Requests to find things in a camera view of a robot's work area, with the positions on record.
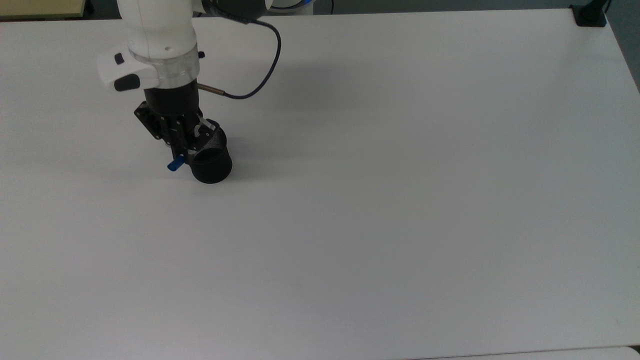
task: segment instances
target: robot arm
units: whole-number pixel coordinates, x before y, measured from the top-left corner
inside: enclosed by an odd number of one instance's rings
[[[264,15],[271,2],[118,0],[127,42],[98,57],[99,75],[115,91],[144,89],[146,101],[134,113],[156,139],[171,147],[170,170],[186,163],[199,181],[217,183],[232,166],[224,131],[203,118],[198,106],[196,78],[204,53],[198,51],[193,11],[249,23]]]

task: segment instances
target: white table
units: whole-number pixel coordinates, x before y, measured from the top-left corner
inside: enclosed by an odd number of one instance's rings
[[[122,22],[0,24],[0,359],[388,360],[640,343],[640,95],[570,10],[270,18],[202,94],[224,182],[108,94]],[[242,93],[273,34],[197,19]]]

